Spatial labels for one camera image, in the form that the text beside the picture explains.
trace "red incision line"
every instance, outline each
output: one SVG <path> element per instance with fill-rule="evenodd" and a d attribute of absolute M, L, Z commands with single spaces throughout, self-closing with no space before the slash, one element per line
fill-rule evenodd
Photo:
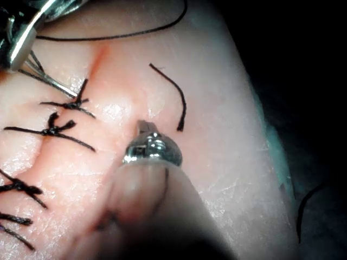
<path fill-rule="evenodd" d="M 102 47 L 97 47 L 97 50 L 95 52 L 95 57 L 92 62 L 91 71 L 89 74 L 89 81 L 94 80 L 96 74 L 100 70 L 102 62 L 109 57 L 110 53 L 111 53 L 111 48 L 109 44 L 103 44 Z"/>

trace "dark background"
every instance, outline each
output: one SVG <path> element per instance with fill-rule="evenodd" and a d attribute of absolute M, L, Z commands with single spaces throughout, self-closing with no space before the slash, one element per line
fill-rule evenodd
<path fill-rule="evenodd" d="M 303 215 L 301 255 L 347 259 L 344 159 L 344 30 L 325 3 L 215 1 L 240 52 L 268 122 L 279 134 L 296 205 L 324 181 Z"/>

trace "interrupted suture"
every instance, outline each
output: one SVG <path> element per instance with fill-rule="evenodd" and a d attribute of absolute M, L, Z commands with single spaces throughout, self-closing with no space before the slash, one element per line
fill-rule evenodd
<path fill-rule="evenodd" d="M 18 131 L 18 132 L 23 132 L 23 133 L 31 133 L 31 134 L 39 134 L 43 137 L 58 137 L 58 138 L 63 138 L 63 139 L 67 139 L 70 140 L 72 142 L 75 142 L 81 146 L 84 146 L 85 148 L 88 148 L 89 150 L 92 150 L 93 152 L 95 152 L 95 148 L 86 144 L 85 142 L 82 142 L 72 136 L 68 136 L 65 134 L 61 134 L 61 132 L 67 130 L 67 129 L 71 129 L 74 126 L 76 126 L 75 121 L 70 120 L 68 121 L 64 126 L 56 126 L 54 125 L 54 122 L 56 119 L 58 119 L 58 113 L 54 112 L 53 114 L 51 114 L 49 116 L 48 119 L 48 128 L 41 130 L 41 131 L 36 131 L 36 130 L 30 130 L 30 129 L 26 129 L 26 128 L 20 128 L 20 127 L 16 127 L 16 126 L 9 126 L 9 127 L 5 127 L 4 130 L 5 131 Z"/>
<path fill-rule="evenodd" d="M 48 208 L 44 202 L 42 202 L 40 199 L 38 199 L 37 196 L 35 196 L 35 195 L 40 195 L 43 193 L 41 189 L 39 189 L 36 186 L 29 186 L 25 182 L 17 178 L 13 178 L 9 176 L 2 169 L 0 169 L 0 175 L 5 177 L 6 179 L 9 179 L 12 182 L 11 184 L 5 184 L 0 186 L 0 193 L 6 192 L 6 191 L 12 191 L 12 190 L 22 191 L 22 192 L 25 192 L 28 196 L 32 197 L 32 199 L 34 199 L 37 203 L 39 203 L 44 209 Z M 7 221 L 11 221 L 11 222 L 24 225 L 24 226 L 30 226 L 33 223 L 33 221 L 30 218 L 21 218 L 21 217 L 13 216 L 10 214 L 4 214 L 2 212 L 0 212 L 0 220 L 7 220 Z M 35 250 L 35 248 L 25 238 L 23 238 L 21 235 L 17 234 L 13 230 L 8 229 L 4 225 L 2 225 L 1 222 L 0 222 L 0 231 L 3 231 L 9 234 L 10 236 L 13 236 L 14 238 L 18 239 L 24 245 L 26 245 L 30 250 L 32 251 Z"/>
<path fill-rule="evenodd" d="M 89 102 L 89 99 L 83 99 L 82 100 L 82 94 L 86 88 L 87 83 L 88 83 L 88 80 L 85 79 L 76 100 L 73 102 L 63 103 L 63 104 L 59 104 L 56 102 L 41 102 L 40 105 L 51 105 L 51 106 L 62 107 L 65 109 L 70 109 L 70 110 L 77 110 L 77 111 L 81 111 L 87 115 L 90 115 L 92 118 L 96 118 L 95 115 L 93 115 L 91 112 L 87 111 L 84 108 L 81 108 L 81 105 L 83 103 Z"/>

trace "skin surface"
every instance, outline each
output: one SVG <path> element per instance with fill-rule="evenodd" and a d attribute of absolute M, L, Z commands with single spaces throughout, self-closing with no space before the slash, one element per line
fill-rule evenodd
<path fill-rule="evenodd" d="M 294 259 L 293 217 L 278 189 L 247 74 L 227 27 L 206 1 L 189 1 L 175 27 L 105 42 L 37 40 L 33 50 L 47 74 L 78 92 L 89 83 L 78 111 L 38 105 L 68 101 L 63 94 L 21 74 L 0 75 L 0 129 L 42 130 L 51 113 L 64 132 L 92 145 L 0 131 L 0 167 L 44 191 L 44 210 L 25 194 L 0 193 L 0 212 L 31 218 L 30 227 L 1 221 L 37 249 L 30 252 L 0 232 L 0 259 L 60 258 L 102 213 L 105 186 L 134 138 L 136 121 L 154 122 L 183 153 L 182 169 L 199 192 L 239 259 Z M 130 33 L 173 21 L 180 1 L 91 1 L 48 25 L 42 35 L 93 37 Z M 149 67 L 153 63 L 184 91 L 188 110 L 177 132 L 182 104 L 177 90 Z M 7 180 L 0 178 L 0 185 Z"/>

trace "skin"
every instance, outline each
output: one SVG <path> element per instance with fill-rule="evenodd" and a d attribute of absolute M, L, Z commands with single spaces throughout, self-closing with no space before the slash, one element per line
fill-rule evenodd
<path fill-rule="evenodd" d="M 42 130 L 51 113 L 68 140 L 0 131 L 0 167 L 44 191 L 44 210 L 16 191 L 0 194 L 0 211 L 31 218 L 30 227 L 2 221 L 37 249 L 29 251 L 0 232 L 0 259 L 61 258 L 100 220 L 107 183 L 121 165 L 138 119 L 152 121 L 183 153 L 182 169 L 205 203 L 224 240 L 239 259 L 295 259 L 293 217 L 278 189 L 247 74 L 221 15 L 207 1 L 189 1 L 173 28 L 122 40 L 84 43 L 36 41 L 46 73 L 78 92 L 89 83 L 78 111 L 38 105 L 69 98 L 21 74 L 0 75 L 0 129 Z M 93 37 L 123 34 L 173 21 L 177 1 L 98 1 L 50 24 L 42 35 Z M 153 71 L 153 63 L 183 89 L 188 104 L 183 133 L 177 90 Z M 115 182 L 121 182 L 117 175 Z M 0 185 L 7 180 L 0 179 Z"/>

